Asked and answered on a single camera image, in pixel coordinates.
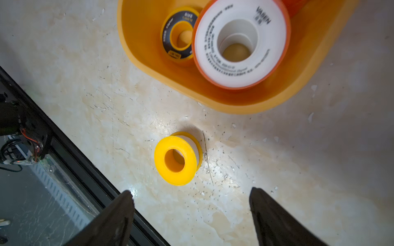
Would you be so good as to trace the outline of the yellow plastic storage box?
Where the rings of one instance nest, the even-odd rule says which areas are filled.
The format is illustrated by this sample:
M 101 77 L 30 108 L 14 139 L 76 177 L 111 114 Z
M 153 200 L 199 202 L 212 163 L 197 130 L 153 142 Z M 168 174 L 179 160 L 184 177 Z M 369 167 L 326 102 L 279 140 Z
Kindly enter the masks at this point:
M 204 8 L 206 1 L 119 1 L 117 24 L 129 59 L 146 74 L 220 112 L 253 114 L 274 108 L 298 93 L 319 68 L 358 1 L 310 1 L 291 19 L 287 53 L 270 77 L 256 86 L 219 88 L 195 65 L 177 65 L 166 57 L 160 30 L 179 7 Z

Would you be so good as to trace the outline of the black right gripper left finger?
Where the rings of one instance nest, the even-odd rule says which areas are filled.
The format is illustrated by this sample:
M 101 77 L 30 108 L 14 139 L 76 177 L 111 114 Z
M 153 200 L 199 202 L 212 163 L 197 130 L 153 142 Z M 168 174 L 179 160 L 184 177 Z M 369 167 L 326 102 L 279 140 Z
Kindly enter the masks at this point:
M 126 246 L 134 212 L 133 196 L 126 190 L 65 245 Z

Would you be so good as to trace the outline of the orange tape roll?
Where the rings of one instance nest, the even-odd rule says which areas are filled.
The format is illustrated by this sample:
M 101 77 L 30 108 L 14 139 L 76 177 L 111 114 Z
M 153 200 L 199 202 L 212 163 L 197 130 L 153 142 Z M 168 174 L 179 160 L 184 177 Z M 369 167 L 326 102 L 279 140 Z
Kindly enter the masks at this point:
M 196 22 L 192 50 L 208 81 L 241 90 L 278 68 L 290 37 L 290 17 L 282 1 L 210 1 Z

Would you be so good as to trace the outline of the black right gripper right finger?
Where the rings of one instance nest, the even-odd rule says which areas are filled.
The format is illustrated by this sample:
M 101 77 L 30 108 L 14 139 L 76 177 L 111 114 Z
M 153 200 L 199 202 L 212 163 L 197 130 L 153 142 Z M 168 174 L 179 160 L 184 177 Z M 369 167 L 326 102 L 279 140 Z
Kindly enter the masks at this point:
M 269 194 L 253 187 L 249 205 L 261 246 L 325 246 Z

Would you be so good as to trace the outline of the black yellow tape roll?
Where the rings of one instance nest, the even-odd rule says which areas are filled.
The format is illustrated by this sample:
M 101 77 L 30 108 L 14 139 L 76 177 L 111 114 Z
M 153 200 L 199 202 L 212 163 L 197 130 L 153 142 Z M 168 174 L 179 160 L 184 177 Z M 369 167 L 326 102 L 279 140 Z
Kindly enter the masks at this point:
M 192 34 L 200 12 L 193 7 L 173 10 L 163 22 L 161 44 L 166 57 L 181 66 L 194 63 Z

